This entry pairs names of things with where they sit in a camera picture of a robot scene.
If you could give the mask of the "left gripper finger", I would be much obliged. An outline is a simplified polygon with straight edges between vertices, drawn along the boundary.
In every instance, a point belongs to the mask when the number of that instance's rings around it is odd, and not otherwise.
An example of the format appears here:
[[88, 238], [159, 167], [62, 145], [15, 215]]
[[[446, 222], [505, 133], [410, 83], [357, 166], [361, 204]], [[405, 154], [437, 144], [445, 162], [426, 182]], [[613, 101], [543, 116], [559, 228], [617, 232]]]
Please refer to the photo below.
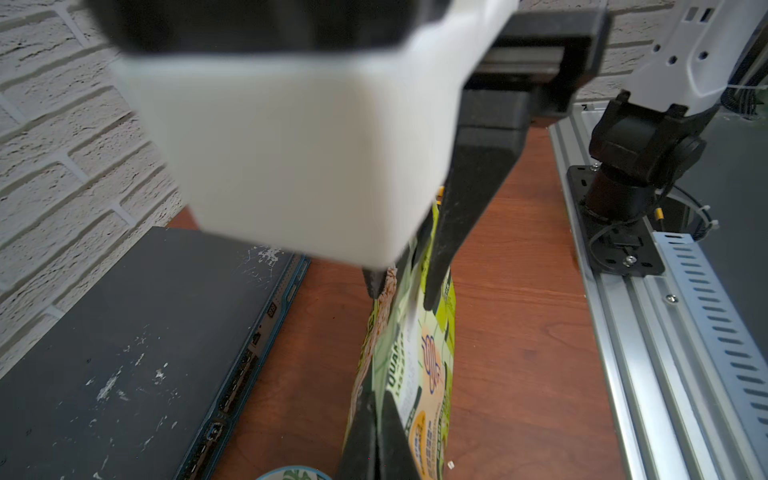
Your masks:
[[[403, 273], [406, 271], [406, 264], [409, 260], [416, 262], [417, 260], [427, 261], [430, 259], [431, 254], [427, 252], [427, 247], [432, 239], [433, 224], [434, 214], [428, 213], [414, 237], [417, 241], [415, 251], [412, 252], [409, 247], [406, 247], [398, 260], [393, 264], [393, 267], [397, 270], [397, 279], [402, 278]], [[368, 295], [373, 300], [378, 299], [384, 291], [387, 271], [388, 267], [384, 270], [362, 269]]]

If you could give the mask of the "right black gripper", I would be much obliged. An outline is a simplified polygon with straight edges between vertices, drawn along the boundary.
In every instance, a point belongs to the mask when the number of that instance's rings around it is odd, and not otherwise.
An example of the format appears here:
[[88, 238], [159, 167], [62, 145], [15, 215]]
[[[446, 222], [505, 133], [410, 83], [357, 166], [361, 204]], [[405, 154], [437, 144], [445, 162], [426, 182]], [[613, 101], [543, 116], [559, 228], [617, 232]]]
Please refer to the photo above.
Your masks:
[[466, 128], [455, 139], [429, 258], [425, 309], [439, 303], [454, 257], [519, 160], [527, 128], [570, 114], [577, 92], [600, 72], [611, 29], [604, 8], [515, 13], [471, 73], [458, 117]]

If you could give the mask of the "green oats bag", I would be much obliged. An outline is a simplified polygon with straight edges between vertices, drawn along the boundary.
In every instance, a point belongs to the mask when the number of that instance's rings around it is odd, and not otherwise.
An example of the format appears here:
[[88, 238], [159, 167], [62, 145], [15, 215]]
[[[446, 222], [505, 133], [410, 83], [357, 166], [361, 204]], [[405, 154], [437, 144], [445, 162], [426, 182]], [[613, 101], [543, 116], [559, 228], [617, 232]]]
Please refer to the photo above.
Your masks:
[[451, 277], [423, 306], [429, 260], [387, 271], [359, 358], [338, 479], [442, 479], [455, 356]]

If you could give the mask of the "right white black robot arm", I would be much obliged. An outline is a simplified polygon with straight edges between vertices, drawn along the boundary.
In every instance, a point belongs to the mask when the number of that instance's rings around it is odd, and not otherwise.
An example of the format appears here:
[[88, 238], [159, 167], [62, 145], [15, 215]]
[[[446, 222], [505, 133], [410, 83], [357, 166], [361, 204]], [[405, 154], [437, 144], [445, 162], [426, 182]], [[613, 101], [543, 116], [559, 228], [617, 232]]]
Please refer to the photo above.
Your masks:
[[[763, 1], [679, 1], [661, 35], [594, 128], [599, 168], [578, 210], [592, 267], [660, 272], [632, 228], [701, 157], [740, 55], [766, 15]], [[442, 207], [417, 234], [428, 267], [423, 305], [437, 307], [453, 258], [524, 149], [530, 127], [564, 118], [599, 71], [610, 35], [605, 9], [513, 14], [463, 83]]]

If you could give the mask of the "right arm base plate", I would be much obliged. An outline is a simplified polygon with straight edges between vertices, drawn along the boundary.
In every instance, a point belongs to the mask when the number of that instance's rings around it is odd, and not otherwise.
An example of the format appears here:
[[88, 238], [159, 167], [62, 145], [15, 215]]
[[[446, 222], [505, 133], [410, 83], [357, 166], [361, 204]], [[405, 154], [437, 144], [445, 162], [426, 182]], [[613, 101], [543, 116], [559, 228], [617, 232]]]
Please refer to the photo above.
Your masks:
[[571, 166], [566, 171], [589, 266], [595, 272], [622, 276], [662, 275], [664, 262], [644, 220], [629, 225], [605, 223], [587, 212], [584, 200], [595, 176], [587, 166]]

